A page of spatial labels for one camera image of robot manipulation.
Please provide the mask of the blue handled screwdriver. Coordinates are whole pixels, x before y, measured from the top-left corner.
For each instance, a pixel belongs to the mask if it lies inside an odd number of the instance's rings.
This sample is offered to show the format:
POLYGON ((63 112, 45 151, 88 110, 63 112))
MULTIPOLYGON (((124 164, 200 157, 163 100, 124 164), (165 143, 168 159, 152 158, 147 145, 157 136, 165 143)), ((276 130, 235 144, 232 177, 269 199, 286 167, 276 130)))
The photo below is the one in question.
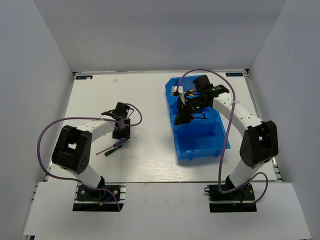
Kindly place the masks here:
POLYGON ((116 146, 119 146, 119 145, 123 145, 124 146, 129 142, 130 142, 130 140, 120 140, 120 141, 114 143, 112 146, 97 152, 96 155, 105 154, 105 152, 107 152, 108 150, 111 150, 111 149, 113 149, 113 148, 115 148, 116 146))

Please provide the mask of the long dark hex key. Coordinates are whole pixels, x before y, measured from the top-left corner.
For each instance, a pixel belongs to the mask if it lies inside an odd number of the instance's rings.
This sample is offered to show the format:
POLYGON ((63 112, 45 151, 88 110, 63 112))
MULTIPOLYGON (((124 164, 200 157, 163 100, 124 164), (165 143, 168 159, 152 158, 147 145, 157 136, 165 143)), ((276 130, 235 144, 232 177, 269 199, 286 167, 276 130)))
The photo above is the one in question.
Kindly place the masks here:
POLYGON ((193 118, 194 118, 194 119, 200 119, 200 120, 205 120, 205 119, 207 119, 206 113, 205 113, 204 111, 195 112, 195 113, 193 114, 193 118))

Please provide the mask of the black green precision screwdriver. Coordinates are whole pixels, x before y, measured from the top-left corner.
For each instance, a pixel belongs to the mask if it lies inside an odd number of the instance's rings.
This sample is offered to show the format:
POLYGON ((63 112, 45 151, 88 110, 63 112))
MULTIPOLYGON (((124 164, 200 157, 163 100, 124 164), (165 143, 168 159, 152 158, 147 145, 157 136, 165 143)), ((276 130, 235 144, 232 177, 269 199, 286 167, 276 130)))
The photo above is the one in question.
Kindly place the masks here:
POLYGON ((118 151, 118 150, 119 150, 120 148, 122 148, 122 147, 123 147, 123 145, 116 146, 116 147, 114 147, 113 149, 110 149, 110 150, 106 151, 106 152, 104 153, 104 155, 105 155, 106 157, 108 157, 108 156, 110 156, 111 154, 113 154, 114 152, 118 151))

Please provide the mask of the yellow handled pliers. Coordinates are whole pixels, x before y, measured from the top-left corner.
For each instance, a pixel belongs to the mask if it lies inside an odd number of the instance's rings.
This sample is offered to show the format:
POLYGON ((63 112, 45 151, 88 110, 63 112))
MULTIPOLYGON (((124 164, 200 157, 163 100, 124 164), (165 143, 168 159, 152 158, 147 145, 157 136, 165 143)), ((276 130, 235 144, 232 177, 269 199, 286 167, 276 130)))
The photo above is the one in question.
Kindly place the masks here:
POLYGON ((184 96, 185 97, 194 97, 194 96, 198 96, 200 95, 199 92, 197 92, 196 89, 190 89, 190 90, 187 90, 185 93, 184 93, 184 96))

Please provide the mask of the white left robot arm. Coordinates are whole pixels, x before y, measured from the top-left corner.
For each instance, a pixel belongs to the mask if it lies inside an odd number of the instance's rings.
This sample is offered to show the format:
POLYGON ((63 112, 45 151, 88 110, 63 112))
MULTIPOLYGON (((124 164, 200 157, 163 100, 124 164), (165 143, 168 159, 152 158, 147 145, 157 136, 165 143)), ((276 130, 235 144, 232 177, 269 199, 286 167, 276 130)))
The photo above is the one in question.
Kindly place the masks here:
POLYGON ((91 145, 105 134, 112 133, 117 142, 114 149, 126 143, 131 136, 128 117, 130 106, 118 102, 115 109, 105 111, 103 116, 113 121, 92 120, 80 126, 65 125, 59 134, 51 157, 52 163, 70 172, 77 180, 89 186, 88 193, 99 200, 105 196, 105 180, 90 166, 91 145))

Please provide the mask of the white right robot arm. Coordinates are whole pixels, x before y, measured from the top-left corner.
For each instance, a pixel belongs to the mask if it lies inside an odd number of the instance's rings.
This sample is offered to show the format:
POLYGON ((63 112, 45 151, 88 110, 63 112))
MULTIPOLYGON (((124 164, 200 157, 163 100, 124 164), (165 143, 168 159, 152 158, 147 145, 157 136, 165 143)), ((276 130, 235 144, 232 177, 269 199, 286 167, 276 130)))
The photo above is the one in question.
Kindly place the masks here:
POLYGON ((171 88, 171 95, 177 97, 177 115, 174 124, 189 124, 194 114, 211 107, 228 119, 228 126, 234 126, 242 137, 239 149, 240 162, 227 176, 225 184, 218 185, 222 194, 236 200, 244 193, 244 187, 259 174, 258 170, 279 153, 276 124, 253 116, 236 101, 232 87, 213 85, 207 75, 193 80, 197 92, 187 97, 187 91, 178 84, 171 88))

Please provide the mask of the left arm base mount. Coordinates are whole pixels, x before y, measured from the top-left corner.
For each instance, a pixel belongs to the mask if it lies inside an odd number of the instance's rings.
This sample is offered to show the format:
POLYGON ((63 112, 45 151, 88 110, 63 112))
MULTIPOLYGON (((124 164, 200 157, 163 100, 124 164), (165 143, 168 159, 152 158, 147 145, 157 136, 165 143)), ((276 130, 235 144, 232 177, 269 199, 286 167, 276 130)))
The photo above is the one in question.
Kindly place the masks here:
POLYGON ((112 195, 105 191, 89 190, 83 185, 78 185, 75 191, 73 212, 119 212, 125 203, 126 184, 105 184, 105 189, 115 196, 120 209, 112 195))

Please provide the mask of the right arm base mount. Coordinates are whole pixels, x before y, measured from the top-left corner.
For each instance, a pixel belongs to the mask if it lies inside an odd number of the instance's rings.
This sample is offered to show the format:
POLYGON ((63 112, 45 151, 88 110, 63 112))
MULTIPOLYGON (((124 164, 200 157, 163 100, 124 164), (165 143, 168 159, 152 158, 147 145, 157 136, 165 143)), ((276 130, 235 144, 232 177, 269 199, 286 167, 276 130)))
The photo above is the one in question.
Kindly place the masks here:
POLYGON ((223 194, 217 184, 207 185, 204 192, 208 194, 209 210, 211 213, 253 213, 257 212, 253 186, 223 194))

